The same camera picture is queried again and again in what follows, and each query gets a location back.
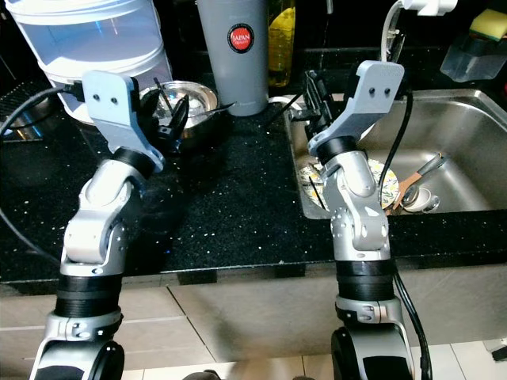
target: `kitchen sink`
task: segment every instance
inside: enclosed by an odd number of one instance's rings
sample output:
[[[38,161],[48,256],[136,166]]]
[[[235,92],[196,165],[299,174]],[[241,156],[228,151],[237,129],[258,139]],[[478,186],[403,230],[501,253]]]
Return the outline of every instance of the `kitchen sink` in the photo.
[[[395,102],[360,140],[359,148],[369,158],[385,162],[405,107],[405,101]],[[327,219],[329,213],[307,196],[298,175],[305,166],[317,163],[308,154],[304,125],[289,123],[286,117],[303,213],[310,219]],[[402,181],[438,152],[447,161],[417,183],[440,198],[433,212],[507,208],[507,112],[487,95],[474,89],[414,92],[412,116],[391,169]]]

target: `speckled countertop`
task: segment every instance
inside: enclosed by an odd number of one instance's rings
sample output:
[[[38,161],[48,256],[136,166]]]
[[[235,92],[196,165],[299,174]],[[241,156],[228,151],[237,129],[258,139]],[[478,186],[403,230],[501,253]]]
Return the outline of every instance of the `speckled countertop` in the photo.
[[[207,272],[223,268],[284,268],[304,273],[331,262],[326,220],[303,216],[281,118],[270,105],[248,118],[226,116],[223,135],[198,154],[169,158],[147,186],[140,235],[128,253],[127,276]],[[0,198],[27,236],[59,257],[63,230],[78,193],[107,158],[104,139],[63,111],[40,126],[43,142],[0,149]],[[393,257],[401,268],[505,263],[507,211],[390,217]],[[0,225],[0,284],[20,288],[58,276],[58,268]]]

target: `sponge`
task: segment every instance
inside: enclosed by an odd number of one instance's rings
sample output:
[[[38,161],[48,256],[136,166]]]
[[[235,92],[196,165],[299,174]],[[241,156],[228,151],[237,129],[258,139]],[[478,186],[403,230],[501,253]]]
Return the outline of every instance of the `sponge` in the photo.
[[[499,41],[507,33],[507,14],[486,9],[474,19],[470,31]]]

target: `stainless steel bowl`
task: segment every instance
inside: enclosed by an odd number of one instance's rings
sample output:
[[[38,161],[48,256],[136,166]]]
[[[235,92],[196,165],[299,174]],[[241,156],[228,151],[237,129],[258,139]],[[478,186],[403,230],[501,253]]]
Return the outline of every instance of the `stainless steel bowl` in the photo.
[[[201,115],[201,113],[218,107],[219,102],[215,93],[205,85],[195,82],[172,81],[161,83],[161,85],[173,108],[181,98],[189,95],[189,119],[183,130],[181,149],[191,149],[205,144],[215,130],[219,114]],[[157,89],[157,86],[143,90],[140,96],[143,97],[153,89]],[[158,118],[160,125],[168,125],[171,121],[170,110],[162,97],[158,99],[154,116]]]

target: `gray tumbler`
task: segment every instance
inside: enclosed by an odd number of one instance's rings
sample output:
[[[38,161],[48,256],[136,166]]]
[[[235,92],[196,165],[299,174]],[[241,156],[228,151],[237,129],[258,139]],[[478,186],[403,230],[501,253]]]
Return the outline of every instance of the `gray tumbler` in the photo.
[[[222,105],[249,116],[268,104],[267,0],[197,0]]]

